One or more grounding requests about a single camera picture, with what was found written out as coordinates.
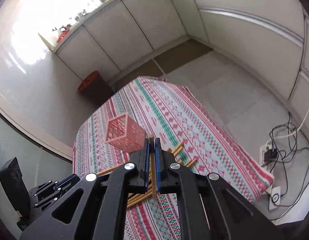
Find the red basin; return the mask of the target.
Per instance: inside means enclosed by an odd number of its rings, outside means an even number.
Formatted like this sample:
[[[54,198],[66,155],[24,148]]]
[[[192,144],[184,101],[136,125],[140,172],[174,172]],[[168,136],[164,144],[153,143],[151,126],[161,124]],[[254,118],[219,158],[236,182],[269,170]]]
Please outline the red basin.
[[[59,37],[58,37],[58,39],[57,39],[57,43],[59,43],[59,42],[61,42],[62,40],[63,40],[63,38],[67,35],[69,33],[69,30],[65,30],[65,31],[63,31],[60,35],[59,35]]]

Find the patterned tablecloth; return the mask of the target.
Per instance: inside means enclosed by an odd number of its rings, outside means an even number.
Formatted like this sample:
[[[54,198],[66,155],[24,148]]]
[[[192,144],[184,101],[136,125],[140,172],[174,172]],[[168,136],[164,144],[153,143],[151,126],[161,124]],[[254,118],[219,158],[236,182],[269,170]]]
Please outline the patterned tablecloth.
[[[177,159],[197,161],[191,171],[220,175],[247,201],[257,200],[272,185],[266,172],[207,112],[187,87],[155,77],[137,77],[125,85],[79,128],[73,147],[73,172],[79,177],[126,163],[129,155],[105,143],[108,121],[127,113],[163,149],[183,150]]]

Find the white power strip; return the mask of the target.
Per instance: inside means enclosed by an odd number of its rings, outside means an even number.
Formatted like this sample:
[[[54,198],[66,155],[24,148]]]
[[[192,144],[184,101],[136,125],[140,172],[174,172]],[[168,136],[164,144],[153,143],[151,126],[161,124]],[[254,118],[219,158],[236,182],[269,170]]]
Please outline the white power strip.
[[[265,144],[260,147],[259,150],[259,162],[261,167],[269,172],[270,174],[273,174],[274,171],[274,165],[276,162],[279,160],[279,153],[278,157],[275,161],[270,161],[265,163],[264,162],[264,153],[268,149],[274,149],[271,144]],[[274,187],[273,185],[270,185],[268,189],[266,189],[266,195],[269,197],[269,204],[268,204],[268,210],[272,211],[275,210],[276,208],[279,207],[280,201],[281,201],[281,187],[276,186]]]

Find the red rimmed trash bin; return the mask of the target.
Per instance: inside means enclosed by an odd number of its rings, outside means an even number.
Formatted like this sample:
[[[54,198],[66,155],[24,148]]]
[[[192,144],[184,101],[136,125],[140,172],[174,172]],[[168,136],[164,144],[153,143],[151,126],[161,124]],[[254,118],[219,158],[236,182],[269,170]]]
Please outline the red rimmed trash bin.
[[[114,91],[101,77],[98,70],[90,73],[81,82],[77,91],[98,107],[114,95]]]

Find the wooden chopstick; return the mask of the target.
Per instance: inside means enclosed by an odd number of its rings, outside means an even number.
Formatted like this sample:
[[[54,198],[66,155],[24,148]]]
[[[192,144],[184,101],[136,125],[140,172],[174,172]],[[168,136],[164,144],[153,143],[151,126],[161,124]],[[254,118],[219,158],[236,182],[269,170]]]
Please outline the wooden chopstick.
[[[111,168],[109,168],[109,169],[107,169],[107,170],[98,172],[96,175],[97,175],[97,176],[102,176],[102,175],[104,175],[104,174],[108,174],[108,173],[114,171],[116,168],[118,168],[118,167],[120,167],[120,166],[122,166],[122,164],[117,165],[117,166],[114,166],[114,167],[111,167]]]
[[[182,150],[183,150],[184,143],[180,142],[173,150],[172,154],[174,157],[176,157]]]
[[[197,159],[192,159],[191,161],[189,161],[185,166],[186,167],[191,167],[195,162],[197,161]]]
[[[142,197],[144,197],[148,194],[152,195],[152,189],[149,189],[144,194],[136,194],[136,195],[132,196],[131,198],[128,199],[128,204],[135,202],[137,199],[142,198]]]
[[[150,143],[150,166],[151,166],[151,189],[152,197],[157,197],[157,179],[155,170],[155,152],[154,152],[154,135],[149,135]]]
[[[130,199],[127,202],[127,208],[133,207],[134,205],[138,204],[139,202],[142,202],[143,200],[150,198],[152,196],[152,193],[146,193],[146,194],[142,194],[140,196],[138,196],[137,198],[134,199]]]

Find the black power adapter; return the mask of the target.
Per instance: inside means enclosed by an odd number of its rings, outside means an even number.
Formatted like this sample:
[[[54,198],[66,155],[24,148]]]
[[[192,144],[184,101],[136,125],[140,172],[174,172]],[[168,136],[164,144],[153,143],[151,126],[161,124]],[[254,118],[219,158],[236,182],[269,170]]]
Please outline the black power adapter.
[[[268,149],[264,153],[264,162],[275,161],[278,157],[278,150],[277,149]]]

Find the pink perforated utensil holder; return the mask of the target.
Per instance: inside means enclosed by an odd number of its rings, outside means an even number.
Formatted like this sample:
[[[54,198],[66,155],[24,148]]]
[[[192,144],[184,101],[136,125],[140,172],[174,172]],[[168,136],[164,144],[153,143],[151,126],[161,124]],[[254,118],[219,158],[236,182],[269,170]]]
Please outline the pink perforated utensil holder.
[[[146,134],[144,129],[127,113],[108,121],[105,143],[126,153],[142,150]]]

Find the dark floor mat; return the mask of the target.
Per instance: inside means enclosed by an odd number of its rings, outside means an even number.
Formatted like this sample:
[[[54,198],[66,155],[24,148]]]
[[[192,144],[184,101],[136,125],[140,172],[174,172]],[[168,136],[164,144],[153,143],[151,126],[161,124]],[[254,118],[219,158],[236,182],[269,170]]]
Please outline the dark floor mat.
[[[118,81],[114,83],[115,91],[120,90],[122,87],[127,85],[129,82],[134,80],[139,76],[151,76],[151,77],[161,77],[163,76],[163,72],[161,69],[155,64],[153,60],[147,61],[146,63],[142,64],[137,69],[131,71]]]
[[[156,56],[154,60],[164,73],[168,74],[211,51],[213,51],[211,47],[194,39],[189,39]]]

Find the white kitchen cabinets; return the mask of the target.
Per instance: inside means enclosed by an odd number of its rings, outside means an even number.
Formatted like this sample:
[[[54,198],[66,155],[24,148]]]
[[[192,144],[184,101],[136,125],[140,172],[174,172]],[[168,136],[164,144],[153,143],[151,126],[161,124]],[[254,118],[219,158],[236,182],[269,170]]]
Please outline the white kitchen cabinets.
[[[81,78],[99,69],[111,80],[189,36],[244,65],[309,118],[309,31],[298,0],[108,0],[79,19],[51,48]]]

